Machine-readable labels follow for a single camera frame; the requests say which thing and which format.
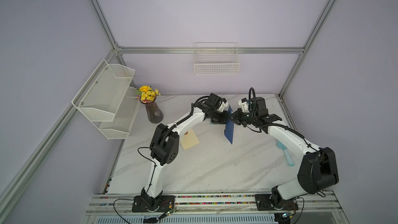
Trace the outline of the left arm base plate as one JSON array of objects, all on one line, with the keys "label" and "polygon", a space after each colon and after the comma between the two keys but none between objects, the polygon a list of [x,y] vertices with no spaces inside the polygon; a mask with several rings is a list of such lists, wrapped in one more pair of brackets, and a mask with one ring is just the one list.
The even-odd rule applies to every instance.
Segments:
[{"label": "left arm base plate", "polygon": [[175,205],[175,196],[163,195],[161,192],[157,197],[151,197],[143,188],[139,196],[134,197],[132,212],[167,212]]}]

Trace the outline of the dark blue envelope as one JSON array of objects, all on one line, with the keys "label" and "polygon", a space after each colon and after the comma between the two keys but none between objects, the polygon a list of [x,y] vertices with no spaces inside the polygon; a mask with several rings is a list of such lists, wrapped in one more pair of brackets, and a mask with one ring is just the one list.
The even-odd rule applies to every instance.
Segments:
[{"label": "dark blue envelope", "polygon": [[228,108],[228,116],[227,122],[225,124],[224,135],[230,144],[233,144],[233,136],[234,136],[234,123],[231,120],[231,115],[233,111],[231,106]]}]

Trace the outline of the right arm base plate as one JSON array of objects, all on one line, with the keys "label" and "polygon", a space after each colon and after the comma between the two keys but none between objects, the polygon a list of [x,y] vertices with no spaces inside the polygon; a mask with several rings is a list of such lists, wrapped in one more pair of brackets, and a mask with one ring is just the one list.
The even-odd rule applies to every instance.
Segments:
[{"label": "right arm base plate", "polygon": [[273,194],[256,194],[255,202],[258,211],[297,211],[296,199],[284,200]]}]

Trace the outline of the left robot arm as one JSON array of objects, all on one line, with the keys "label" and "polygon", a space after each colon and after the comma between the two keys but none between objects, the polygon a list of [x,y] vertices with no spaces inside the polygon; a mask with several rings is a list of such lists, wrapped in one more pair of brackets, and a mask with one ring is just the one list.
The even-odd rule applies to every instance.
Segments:
[{"label": "left robot arm", "polygon": [[159,204],[165,170],[178,155],[180,137],[206,119],[215,124],[227,123],[228,108],[229,104],[225,98],[211,93],[191,103],[190,111],[178,120],[167,125],[161,123],[156,127],[148,147],[152,162],[151,172],[147,185],[141,192],[141,198],[145,203],[150,206]]}]

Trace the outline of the cream envelope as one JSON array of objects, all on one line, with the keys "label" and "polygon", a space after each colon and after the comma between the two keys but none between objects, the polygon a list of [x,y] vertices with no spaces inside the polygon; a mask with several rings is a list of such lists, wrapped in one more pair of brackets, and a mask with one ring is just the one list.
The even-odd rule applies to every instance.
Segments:
[{"label": "cream envelope", "polygon": [[180,143],[184,150],[190,149],[200,143],[193,129],[187,131],[184,135],[180,136]]}]

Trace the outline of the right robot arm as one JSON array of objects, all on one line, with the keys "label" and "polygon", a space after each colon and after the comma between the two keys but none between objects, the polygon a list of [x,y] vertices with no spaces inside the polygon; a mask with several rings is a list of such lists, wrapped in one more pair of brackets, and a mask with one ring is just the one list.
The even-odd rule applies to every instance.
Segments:
[{"label": "right robot arm", "polygon": [[230,117],[232,122],[244,127],[253,126],[256,131],[269,134],[301,161],[295,178],[272,188],[269,203],[273,208],[283,209],[297,197],[317,194],[339,182],[336,156],[332,149],[311,143],[285,125],[278,115],[270,114],[262,97],[243,98],[238,105],[239,108]]}]

